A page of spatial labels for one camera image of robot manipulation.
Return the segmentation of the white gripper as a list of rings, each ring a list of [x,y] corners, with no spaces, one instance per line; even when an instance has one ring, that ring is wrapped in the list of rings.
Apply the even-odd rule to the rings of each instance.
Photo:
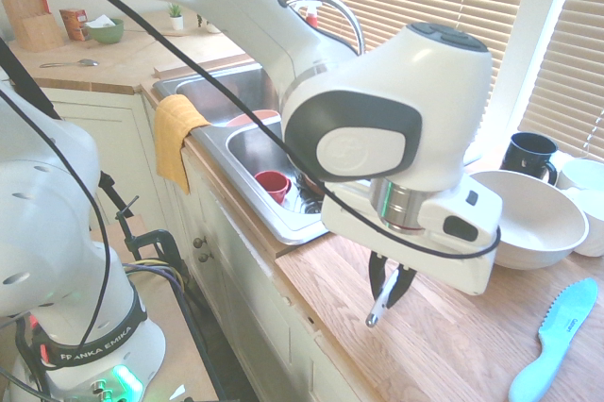
[[[407,292],[416,271],[464,293],[480,295],[486,290],[495,263],[497,242],[485,250],[464,252],[423,236],[404,236],[405,243],[398,243],[386,236],[382,224],[374,220],[365,224],[329,198],[323,202],[322,222],[329,231],[375,251],[370,254],[368,263],[375,299],[381,294],[385,281],[386,258],[400,263],[390,277],[393,284],[389,304],[395,304]]]

